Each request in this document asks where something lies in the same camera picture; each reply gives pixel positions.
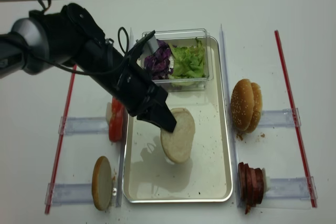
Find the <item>metal tray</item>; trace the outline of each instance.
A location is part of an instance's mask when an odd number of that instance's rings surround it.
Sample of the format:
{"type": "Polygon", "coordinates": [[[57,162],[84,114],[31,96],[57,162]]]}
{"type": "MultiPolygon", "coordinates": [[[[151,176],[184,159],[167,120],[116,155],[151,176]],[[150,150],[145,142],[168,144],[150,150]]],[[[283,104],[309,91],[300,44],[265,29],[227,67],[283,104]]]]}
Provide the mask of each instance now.
{"type": "Polygon", "coordinates": [[[227,121],[218,42],[210,39],[213,76],[205,90],[169,93],[170,109],[185,107],[196,133],[191,158],[182,165],[167,160],[160,129],[129,117],[124,157],[123,193],[132,203],[221,202],[233,192],[227,121]]]}

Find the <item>white tabletop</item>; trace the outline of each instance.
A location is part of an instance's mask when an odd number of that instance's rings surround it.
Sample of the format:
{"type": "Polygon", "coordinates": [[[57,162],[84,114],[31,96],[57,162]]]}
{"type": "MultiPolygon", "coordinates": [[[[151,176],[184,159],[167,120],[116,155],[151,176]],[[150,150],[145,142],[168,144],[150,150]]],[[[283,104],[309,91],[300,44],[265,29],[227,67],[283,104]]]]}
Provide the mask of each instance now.
{"type": "MultiPolygon", "coordinates": [[[[135,38],[152,29],[199,27],[218,38],[223,24],[228,55],[245,42],[263,44],[260,35],[274,36],[279,30],[318,208],[257,208],[245,216],[233,195],[223,204],[131,205],[124,199],[122,207],[110,213],[86,205],[52,207],[50,215],[44,215],[70,79],[54,68],[38,76],[17,72],[0,81],[1,223],[335,222],[335,0],[63,0],[53,1],[49,13],[70,2],[86,8],[111,38],[120,26],[132,27],[135,38]]],[[[0,34],[31,9],[40,7],[37,2],[1,3],[0,34]]]]}

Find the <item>plastic container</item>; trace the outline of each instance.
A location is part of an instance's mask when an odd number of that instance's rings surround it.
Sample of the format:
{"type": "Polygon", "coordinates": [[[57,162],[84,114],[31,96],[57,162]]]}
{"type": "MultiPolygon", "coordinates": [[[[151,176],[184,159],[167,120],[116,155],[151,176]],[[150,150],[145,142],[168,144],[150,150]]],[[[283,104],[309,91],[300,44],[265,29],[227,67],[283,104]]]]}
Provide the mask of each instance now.
{"type": "MultiPolygon", "coordinates": [[[[199,39],[205,48],[205,65],[204,77],[202,78],[187,78],[178,80],[153,80],[157,85],[162,86],[167,91],[188,91],[188,90],[203,90],[206,87],[207,80],[212,79],[212,50],[210,48],[209,35],[205,29],[190,29],[190,30],[172,30],[172,31],[157,31],[155,37],[163,40],[166,43],[171,43],[178,47],[196,46],[195,38],[199,39]]],[[[173,56],[170,57],[170,67],[174,65],[173,56]]],[[[144,67],[144,59],[141,60],[140,66],[144,67]]]]}

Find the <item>red tomato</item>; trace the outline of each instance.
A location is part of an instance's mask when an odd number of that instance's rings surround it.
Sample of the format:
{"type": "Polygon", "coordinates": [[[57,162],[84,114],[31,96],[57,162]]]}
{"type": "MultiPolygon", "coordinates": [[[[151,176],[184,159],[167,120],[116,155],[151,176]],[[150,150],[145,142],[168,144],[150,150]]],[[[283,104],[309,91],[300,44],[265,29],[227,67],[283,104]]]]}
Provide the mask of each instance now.
{"type": "Polygon", "coordinates": [[[112,142],[118,142],[122,138],[124,106],[113,97],[112,99],[112,118],[109,125],[109,139],[112,142]]]}

